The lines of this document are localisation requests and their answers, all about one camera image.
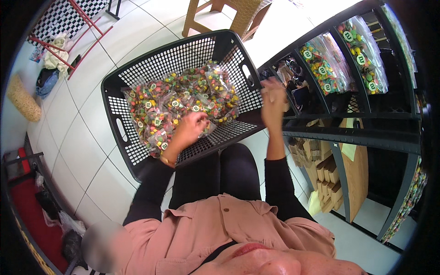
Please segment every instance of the brown plastic stool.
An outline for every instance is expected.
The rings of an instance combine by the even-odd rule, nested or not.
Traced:
[[[272,0],[210,0],[199,7],[197,6],[198,0],[191,0],[182,36],[188,37],[190,29],[200,33],[210,32],[209,28],[194,21],[195,14],[209,5],[212,5],[211,11],[221,12],[225,4],[237,11],[231,24],[231,30],[235,31],[243,41],[246,41],[253,38],[254,33],[269,10]]]

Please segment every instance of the red metal frame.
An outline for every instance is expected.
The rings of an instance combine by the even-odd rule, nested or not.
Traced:
[[[46,50],[48,50],[50,53],[52,53],[54,56],[56,56],[59,60],[61,60],[61,62],[63,62],[64,64],[66,64],[69,68],[72,69],[72,71],[70,72],[69,77],[67,78],[67,80],[69,80],[73,73],[75,72],[75,70],[78,68],[78,66],[81,64],[81,62],[83,61],[83,59],[86,57],[86,55],[90,52],[91,49],[93,49],[93,47],[104,37],[104,35],[106,35],[112,28],[113,26],[111,26],[110,28],[108,28],[108,30],[106,30],[105,32],[102,32],[98,26],[95,24],[99,19],[101,19],[100,17],[93,22],[93,20],[90,19],[90,17],[81,9],[81,7],[78,5],[78,3],[76,3],[74,0],[69,0],[70,4],[72,5],[72,7],[77,11],[77,13],[81,16],[81,18],[86,22],[86,24],[88,25],[87,30],[85,30],[83,32],[83,34],[81,34],[81,36],[75,41],[75,43],[73,44],[73,46],[70,48],[69,51],[60,49],[54,45],[51,45],[49,43],[46,43],[44,41],[41,41],[40,39],[36,38],[34,35],[30,35],[29,36],[29,40],[31,41],[35,41],[39,44],[41,44]],[[92,44],[92,46],[87,50],[87,52],[81,57],[80,61],[76,64],[75,67],[73,67],[72,65],[70,65],[69,63],[67,63],[66,60],[63,60],[58,54],[54,53],[53,50],[51,50],[51,48],[53,49],[57,49],[59,51],[66,51],[68,53],[70,53],[70,51],[73,49],[73,47],[75,47],[75,45],[78,43],[78,41],[83,37],[83,35],[85,35],[86,32],[88,32],[92,27],[94,27],[99,34],[101,34],[100,37],[98,37],[96,39],[96,41]]]

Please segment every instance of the nose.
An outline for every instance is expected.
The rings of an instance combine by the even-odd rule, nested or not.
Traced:
[[[258,275],[300,275],[301,263],[292,259],[271,260],[258,270]]]

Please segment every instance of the woman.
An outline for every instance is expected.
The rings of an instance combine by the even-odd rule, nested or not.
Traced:
[[[234,144],[220,156],[176,169],[170,209],[161,222],[177,156],[207,123],[205,113],[191,113],[134,196],[124,221],[133,254],[122,274],[367,274],[334,259],[334,235],[295,197],[282,137],[286,93],[274,78],[261,84],[261,116],[269,130],[266,202],[251,152]]]

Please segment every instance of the hand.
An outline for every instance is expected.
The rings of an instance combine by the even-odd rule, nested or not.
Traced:
[[[162,156],[169,162],[175,163],[179,153],[196,142],[198,136],[208,126],[207,117],[208,115],[204,112],[192,112],[184,116]]]
[[[269,134],[281,132],[284,102],[286,101],[286,91],[275,77],[263,80],[261,90],[263,97],[263,107],[261,108],[261,118],[264,125],[268,128]]]

